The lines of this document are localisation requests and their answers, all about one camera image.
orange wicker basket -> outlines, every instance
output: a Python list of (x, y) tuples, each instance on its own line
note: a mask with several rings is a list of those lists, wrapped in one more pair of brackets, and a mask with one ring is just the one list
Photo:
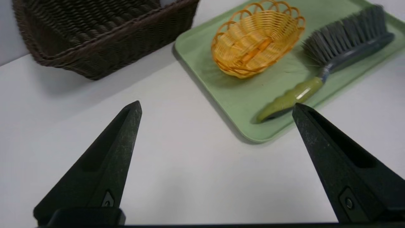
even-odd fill
[(252, 3), (218, 29), (211, 44), (212, 57), (226, 74), (248, 78), (288, 53), (304, 29), (305, 18), (288, 3)]

green tray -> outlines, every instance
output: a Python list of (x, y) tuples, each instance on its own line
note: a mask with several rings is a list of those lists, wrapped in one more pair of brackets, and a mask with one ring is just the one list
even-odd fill
[[(314, 30), (357, 12), (371, 3), (365, 0), (287, 0), (290, 6), (297, 7), (305, 17), (307, 25), (301, 41), (277, 64), (252, 79), (240, 80), (224, 74), (211, 58), (211, 41), (216, 30), (235, 11), (248, 1), (218, 17), (195, 27), (176, 40), (175, 49), (184, 62), (194, 72), (221, 106), (229, 119), (247, 139), (253, 142), (266, 142), (280, 134), (293, 123), (292, 115), (286, 114), (263, 124), (256, 124), (258, 112), (274, 98), (284, 94), (300, 82), (315, 76), (319, 67), (302, 52), (301, 43)], [(355, 65), (334, 73), (326, 84), (306, 104), (316, 107), (353, 82), (358, 82), (369, 74), (370, 70), (380, 66), (389, 57), (405, 48), (405, 24), (399, 19), (387, 15), (388, 30), (396, 35), (393, 43)]]

green brush handle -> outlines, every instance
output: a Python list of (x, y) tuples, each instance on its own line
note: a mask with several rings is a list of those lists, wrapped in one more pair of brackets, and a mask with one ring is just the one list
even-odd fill
[(303, 103), (316, 93), (322, 86), (323, 82), (319, 77), (314, 77), (308, 81), (301, 82), (293, 89), (287, 91), (283, 96), (274, 99), (258, 115), (257, 122), (279, 117), (290, 111), (295, 103)]

white table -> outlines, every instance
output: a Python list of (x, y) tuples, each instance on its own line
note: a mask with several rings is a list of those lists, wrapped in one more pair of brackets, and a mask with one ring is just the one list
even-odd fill
[[(402, 0), (382, 2), (404, 19)], [(243, 0), (202, 0), (195, 25)], [(405, 55), (318, 109), (405, 177)], [(249, 144), (172, 54), (97, 82), (30, 56), (0, 67), (2, 227), (34, 206), (128, 103), (143, 108), (121, 208), (127, 224), (334, 222), (297, 129)]]

hand brush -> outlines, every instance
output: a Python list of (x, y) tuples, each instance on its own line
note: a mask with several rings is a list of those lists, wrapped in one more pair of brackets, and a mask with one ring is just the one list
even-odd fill
[(276, 98), (258, 115), (262, 123), (290, 111), (295, 103), (303, 103), (318, 91), (331, 73), (348, 67), (383, 49), (394, 40), (387, 31), (382, 6), (373, 5), (340, 21), (331, 23), (304, 41), (304, 52), (320, 66), (317, 77), (296, 85)]

